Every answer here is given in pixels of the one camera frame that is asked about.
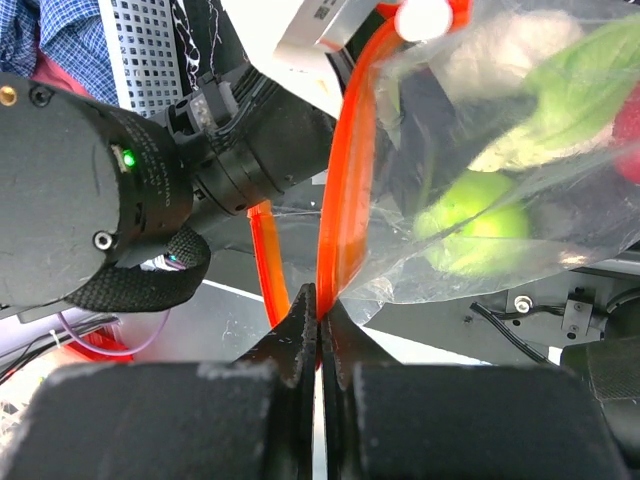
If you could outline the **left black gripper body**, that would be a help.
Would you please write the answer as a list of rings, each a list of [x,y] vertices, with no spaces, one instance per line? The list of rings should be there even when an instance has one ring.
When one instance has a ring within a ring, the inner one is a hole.
[[[250,64],[207,73],[197,90],[152,121],[185,164],[194,206],[187,221],[208,230],[274,200],[324,171],[336,121]]]

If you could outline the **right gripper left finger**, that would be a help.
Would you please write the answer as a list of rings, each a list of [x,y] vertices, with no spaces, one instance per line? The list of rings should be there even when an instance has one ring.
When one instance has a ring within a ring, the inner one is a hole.
[[[5,479],[308,479],[316,291],[231,363],[54,371],[1,458]]]

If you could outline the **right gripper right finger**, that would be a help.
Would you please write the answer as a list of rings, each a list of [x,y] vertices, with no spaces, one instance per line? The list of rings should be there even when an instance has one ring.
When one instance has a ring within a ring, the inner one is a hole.
[[[334,305],[319,324],[332,479],[626,479],[587,388],[556,367],[405,365]]]

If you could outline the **clear zip top bag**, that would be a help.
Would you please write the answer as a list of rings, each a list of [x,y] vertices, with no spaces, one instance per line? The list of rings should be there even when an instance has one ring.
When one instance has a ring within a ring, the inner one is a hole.
[[[317,305],[495,293],[639,239],[639,8],[421,1],[374,31],[346,88],[322,207],[249,221],[268,320],[280,250],[311,226]]]

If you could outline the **fake green white cabbage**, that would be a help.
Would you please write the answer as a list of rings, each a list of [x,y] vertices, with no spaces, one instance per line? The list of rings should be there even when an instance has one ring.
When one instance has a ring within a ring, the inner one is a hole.
[[[639,17],[582,26],[562,10],[503,12],[466,29],[432,70],[454,102],[529,95],[531,115],[470,163],[522,171],[608,145],[639,80]]]

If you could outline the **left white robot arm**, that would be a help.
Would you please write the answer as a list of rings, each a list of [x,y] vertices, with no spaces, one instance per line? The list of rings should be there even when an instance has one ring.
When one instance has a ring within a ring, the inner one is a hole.
[[[1,77],[1,314],[188,301],[204,233],[324,170],[333,119],[245,65],[150,117]]]

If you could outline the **fake green apple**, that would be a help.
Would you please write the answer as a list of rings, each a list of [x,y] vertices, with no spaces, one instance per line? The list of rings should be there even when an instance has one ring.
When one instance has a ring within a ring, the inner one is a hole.
[[[522,204],[494,203],[515,182],[498,173],[465,171],[431,207],[417,214],[414,238],[441,238],[424,250],[431,266],[466,277],[507,273],[518,263],[530,221]]]

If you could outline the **fake red fruit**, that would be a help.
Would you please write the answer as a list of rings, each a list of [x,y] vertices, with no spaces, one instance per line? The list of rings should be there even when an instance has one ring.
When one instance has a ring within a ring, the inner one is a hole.
[[[616,171],[626,180],[639,183],[639,86],[636,86],[618,112],[613,140],[622,154],[615,161]]]

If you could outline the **white laundry basket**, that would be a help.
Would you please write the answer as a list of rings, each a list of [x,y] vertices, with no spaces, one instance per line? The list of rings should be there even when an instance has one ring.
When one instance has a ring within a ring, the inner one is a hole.
[[[180,100],[171,3],[100,0],[118,105],[149,118]]]

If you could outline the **blue checkered cloth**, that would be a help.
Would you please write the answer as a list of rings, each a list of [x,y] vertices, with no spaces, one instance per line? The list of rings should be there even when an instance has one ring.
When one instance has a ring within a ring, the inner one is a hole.
[[[92,98],[118,103],[97,1],[3,1],[1,71],[31,79],[38,51]]]

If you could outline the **dark red cloth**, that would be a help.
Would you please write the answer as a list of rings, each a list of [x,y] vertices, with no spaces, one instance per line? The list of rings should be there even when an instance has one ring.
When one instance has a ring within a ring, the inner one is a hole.
[[[36,65],[31,79],[76,95],[91,97],[80,83],[41,51],[37,52]]]

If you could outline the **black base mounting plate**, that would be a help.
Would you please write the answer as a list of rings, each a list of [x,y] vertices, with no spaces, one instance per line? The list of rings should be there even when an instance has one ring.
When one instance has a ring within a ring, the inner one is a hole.
[[[365,331],[405,362],[528,362],[478,303],[553,362],[563,348],[639,332],[639,255],[627,252],[586,268],[490,295],[440,303],[386,304]]]

